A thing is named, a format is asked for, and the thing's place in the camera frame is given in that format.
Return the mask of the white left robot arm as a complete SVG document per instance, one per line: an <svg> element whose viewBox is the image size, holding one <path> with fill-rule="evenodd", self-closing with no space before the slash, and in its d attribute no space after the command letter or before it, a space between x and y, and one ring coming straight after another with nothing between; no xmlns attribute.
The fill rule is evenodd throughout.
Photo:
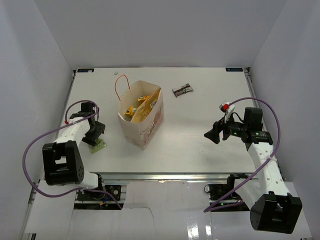
<svg viewBox="0 0 320 240"><path fill-rule="evenodd" d="M49 186L74 185L88 189L94 199L105 196L106 187L99 174L85 170L80 143L96 147L105 131L105 125L95 119L98 107L92 101L83 101L80 111L73 113L63 133L53 143L42 147L44 177Z"/></svg>

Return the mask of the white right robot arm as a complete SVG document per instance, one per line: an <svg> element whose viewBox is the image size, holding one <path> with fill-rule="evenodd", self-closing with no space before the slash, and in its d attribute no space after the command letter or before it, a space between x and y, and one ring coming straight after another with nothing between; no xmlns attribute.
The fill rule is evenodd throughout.
<svg viewBox="0 0 320 240"><path fill-rule="evenodd" d="M221 209L220 201L228 197L233 200L240 198L249 208L254 230L292 234L303 205L283 181L278 161L273 155L273 139L269 132L263 131L263 111L247 107L244 118L235 121L234 108L234 105L224 104L221 107L224 117L216 121L204 137L215 144L230 136L240 138L253 161L255 172L251 176L232 173L227 178L226 193L208 207L208 211Z"/></svg>

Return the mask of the brown chocolate bar wrapper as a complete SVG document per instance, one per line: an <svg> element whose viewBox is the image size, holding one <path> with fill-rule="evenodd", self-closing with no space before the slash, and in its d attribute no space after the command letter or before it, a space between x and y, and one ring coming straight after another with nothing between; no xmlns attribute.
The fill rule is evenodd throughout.
<svg viewBox="0 0 320 240"><path fill-rule="evenodd" d="M177 98L181 95L184 95L186 93L189 93L189 92L193 92L193 88L191 87L191 85L189 83L181 86L180 88L174 88L172 89L172 92L174 94L174 96Z"/></svg>

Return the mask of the yellow M&M's candy pack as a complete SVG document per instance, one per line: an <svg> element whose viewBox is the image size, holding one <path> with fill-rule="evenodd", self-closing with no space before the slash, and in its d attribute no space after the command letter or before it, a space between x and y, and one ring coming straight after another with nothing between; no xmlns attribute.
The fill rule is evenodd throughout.
<svg viewBox="0 0 320 240"><path fill-rule="evenodd" d="M130 106L127 111L124 113L125 116L132 118L137 111L137 108Z"/></svg>

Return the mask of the beige paper gift bag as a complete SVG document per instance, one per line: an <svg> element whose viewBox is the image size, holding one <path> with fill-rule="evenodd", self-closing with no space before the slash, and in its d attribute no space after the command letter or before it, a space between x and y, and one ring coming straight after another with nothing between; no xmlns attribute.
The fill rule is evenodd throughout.
<svg viewBox="0 0 320 240"><path fill-rule="evenodd" d="M160 86L142 80L130 84L125 74L116 79L115 87L121 78L125 78L127 89L122 95L114 89L120 127L127 141L144 150L164 121L163 91Z"/></svg>

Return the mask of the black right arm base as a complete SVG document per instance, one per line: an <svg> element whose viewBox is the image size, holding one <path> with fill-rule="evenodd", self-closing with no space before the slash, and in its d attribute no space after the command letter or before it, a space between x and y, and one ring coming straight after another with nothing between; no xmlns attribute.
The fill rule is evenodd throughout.
<svg viewBox="0 0 320 240"><path fill-rule="evenodd" d="M226 194L229 189L227 184L207 184L204 186L203 191L209 196L209 203L217 201L220 197ZM243 199L236 193L232 193L224 200L219 202L216 207L224 207L221 209L212 210L212 212L248 212L249 208L245 203L232 206L232 204L243 202Z"/></svg>

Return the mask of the small green candy packet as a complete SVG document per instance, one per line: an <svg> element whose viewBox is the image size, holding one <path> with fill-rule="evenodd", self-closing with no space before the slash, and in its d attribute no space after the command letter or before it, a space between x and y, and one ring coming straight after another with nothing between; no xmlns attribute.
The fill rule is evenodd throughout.
<svg viewBox="0 0 320 240"><path fill-rule="evenodd" d="M98 151L102 150L104 147L106 147L106 142L101 139L101 138L98 138L96 141L95 141L95 145L92 146L92 145L89 145L88 148L89 148L89 151L91 154L95 154L97 153Z"/></svg>

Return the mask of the large tan chip bag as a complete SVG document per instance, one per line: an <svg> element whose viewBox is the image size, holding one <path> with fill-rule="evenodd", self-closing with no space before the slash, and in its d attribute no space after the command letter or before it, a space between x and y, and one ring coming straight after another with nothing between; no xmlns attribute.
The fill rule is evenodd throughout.
<svg viewBox="0 0 320 240"><path fill-rule="evenodd" d="M149 99L145 100L142 103L139 103L138 108L134 114L134 116L131 119L131 122L133 123L140 123L143 122L146 117L151 113L153 107L156 105L159 94L160 94L161 88L158 87L155 92L153 92L151 95L149 95Z"/></svg>

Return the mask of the yellow snack bar wrapper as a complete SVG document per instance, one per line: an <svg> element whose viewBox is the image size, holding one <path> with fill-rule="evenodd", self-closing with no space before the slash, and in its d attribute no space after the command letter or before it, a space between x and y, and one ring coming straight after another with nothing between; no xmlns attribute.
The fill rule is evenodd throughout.
<svg viewBox="0 0 320 240"><path fill-rule="evenodd" d="M150 98L149 95L145 95L145 96L139 97L139 98L137 99L137 101L138 101L139 103L143 103L144 101L148 100L149 98Z"/></svg>

